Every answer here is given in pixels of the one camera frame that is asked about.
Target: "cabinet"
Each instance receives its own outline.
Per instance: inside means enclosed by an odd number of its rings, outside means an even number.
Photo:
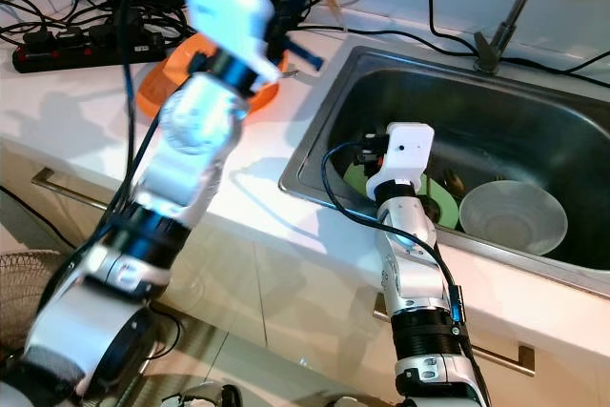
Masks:
[[[3,148],[2,184],[49,219],[74,244],[91,233],[102,211],[31,184],[44,165]],[[102,202],[113,192],[64,173],[51,179]],[[173,265],[173,278],[161,301],[222,330],[265,346],[254,245],[205,221],[191,233]]]
[[[268,348],[356,390],[398,401],[391,328],[372,314],[376,280],[298,250],[257,245],[256,254]],[[518,358],[519,344],[528,343],[515,338],[522,332],[470,315],[474,345]],[[554,342],[535,347],[535,354],[533,377],[478,357],[494,407],[610,406],[604,400],[610,392],[607,362]]]
[[[173,264],[161,301],[266,346],[254,243],[211,228],[205,218]]]
[[[31,184],[44,165],[5,147],[1,149],[0,161],[2,184],[45,216],[69,241],[77,245],[92,233],[102,211]],[[112,197],[112,191],[67,174],[57,173],[52,181],[102,202]]]

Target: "kitchen counter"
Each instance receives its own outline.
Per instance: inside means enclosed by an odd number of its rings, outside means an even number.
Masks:
[[[377,46],[463,68],[471,68],[472,59],[443,56],[388,38],[301,31],[294,39],[327,62],[318,73],[291,57],[301,72],[281,80],[273,104],[246,120],[205,221],[278,250],[297,247],[304,255],[329,256],[338,265],[356,267],[365,281],[378,286],[374,232],[331,209],[283,193],[277,180],[353,46]],[[5,145],[56,171],[116,189],[126,154],[120,68],[22,75],[12,69],[10,53],[0,52],[0,137]],[[152,66],[132,66],[136,82]],[[509,66],[502,66],[499,75],[610,101],[610,91],[566,77]],[[147,123],[139,114],[138,141]],[[548,347],[558,341],[610,357],[609,300],[475,254],[440,249],[463,287],[472,319],[485,316],[502,322],[515,339],[527,336],[532,345]]]

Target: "stainless steel sink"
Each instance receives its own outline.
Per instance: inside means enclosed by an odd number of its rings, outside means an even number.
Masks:
[[[324,205],[322,155],[393,121],[435,129],[430,174],[451,168],[466,190],[497,179],[535,183],[555,196],[568,233],[534,256],[439,229],[439,241],[610,296],[610,105],[473,71],[366,47],[353,49],[280,179],[280,188]],[[342,202],[375,214],[374,202],[342,179],[352,154],[338,155],[330,183]]]

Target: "dish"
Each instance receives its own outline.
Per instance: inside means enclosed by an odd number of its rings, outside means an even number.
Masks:
[[[568,230],[561,204],[538,186],[492,181],[470,191],[459,206],[464,232],[529,254],[557,248]]]

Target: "orange plate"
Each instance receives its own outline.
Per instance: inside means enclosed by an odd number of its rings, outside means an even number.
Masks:
[[[153,118],[168,97],[187,79],[187,68],[196,52],[211,55],[215,46],[200,33],[189,37],[176,48],[170,57],[159,62],[142,81],[137,90],[135,101],[140,110]],[[284,58],[279,63],[281,71],[286,71],[288,62]],[[263,85],[250,98],[250,112],[261,109],[273,100],[279,85],[277,83]]]

